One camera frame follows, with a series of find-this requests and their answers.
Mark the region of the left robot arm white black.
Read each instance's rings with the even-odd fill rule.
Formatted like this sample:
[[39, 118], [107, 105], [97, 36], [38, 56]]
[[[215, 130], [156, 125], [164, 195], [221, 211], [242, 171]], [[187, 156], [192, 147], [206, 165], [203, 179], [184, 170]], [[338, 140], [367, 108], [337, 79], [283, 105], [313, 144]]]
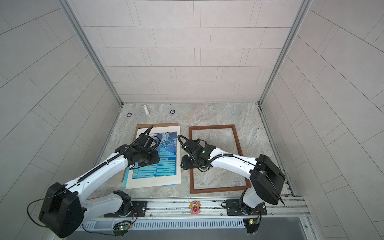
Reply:
[[130, 145], [115, 149], [105, 161], [66, 184], [51, 185], [39, 213], [39, 221], [60, 238], [66, 238], [83, 223], [96, 217], [137, 216], [131, 197], [123, 191], [114, 191], [105, 197], [90, 199], [90, 195], [120, 171], [141, 168], [160, 162], [157, 148], [161, 140], [146, 131]]

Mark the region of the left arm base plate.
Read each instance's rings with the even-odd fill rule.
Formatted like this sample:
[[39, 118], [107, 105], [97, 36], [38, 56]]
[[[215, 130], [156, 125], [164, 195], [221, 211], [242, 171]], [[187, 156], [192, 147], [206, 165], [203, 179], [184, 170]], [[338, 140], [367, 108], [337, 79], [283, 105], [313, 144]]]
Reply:
[[123, 205], [115, 213], [103, 215], [104, 218], [136, 218], [144, 217], [147, 209], [147, 201], [123, 202]]

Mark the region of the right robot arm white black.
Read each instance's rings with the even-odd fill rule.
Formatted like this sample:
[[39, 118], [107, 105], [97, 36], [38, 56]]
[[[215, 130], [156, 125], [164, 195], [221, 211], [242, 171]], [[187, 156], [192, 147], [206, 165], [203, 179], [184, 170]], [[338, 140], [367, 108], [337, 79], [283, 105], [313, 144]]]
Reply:
[[260, 215], [259, 204], [265, 202], [277, 205], [283, 202], [281, 192], [286, 176], [268, 156], [247, 158], [225, 152], [213, 145], [202, 146], [201, 139], [192, 140], [183, 135], [177, 138], [187, 153], [182, 157], [183, 170], [198, 169], [204, 173], [211, 168], [221, 168], [250, 180], [252, 187], [243, 192], [235, 210], [245, 215]]

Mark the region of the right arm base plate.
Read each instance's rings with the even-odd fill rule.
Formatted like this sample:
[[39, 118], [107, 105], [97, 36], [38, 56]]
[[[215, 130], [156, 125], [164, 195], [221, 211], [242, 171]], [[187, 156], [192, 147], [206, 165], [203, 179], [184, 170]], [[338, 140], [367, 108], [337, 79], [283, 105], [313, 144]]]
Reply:
[[265, 203], [262, 202], [251, 208], [240, 200], [226, 200], [225, 207], [228, 216], [266, 216], [268, 214]]

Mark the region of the brown wooden picture frame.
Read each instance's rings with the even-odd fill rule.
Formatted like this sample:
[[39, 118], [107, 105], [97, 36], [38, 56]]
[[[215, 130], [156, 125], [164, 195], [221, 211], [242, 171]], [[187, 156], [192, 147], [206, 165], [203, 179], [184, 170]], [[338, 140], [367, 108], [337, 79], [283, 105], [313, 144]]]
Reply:
[[[235, 125], [211, 125], [211, 126], [193, 126], [189, 127], [189, 138], [193, 137], [193, 131], [197, 130], [217, 130], [217, 129], [231, 129], [234, 134], [234, 139], [238, 153], [242, 156], [242, 148], [238, 138], [238, 133]], [[232, 192], [232, 191], [244, 191], [250, 188], [251, 182], [245, 178], [245, 185], [237, 187], [222, 187], [222, 188], [206, 188], [206, 189], [196, 189], [194, 183], [194, 170], [190, 170], [190, 193], [191, 194], [207, 194], [207, 193], [220, 193], [220, 192]]]

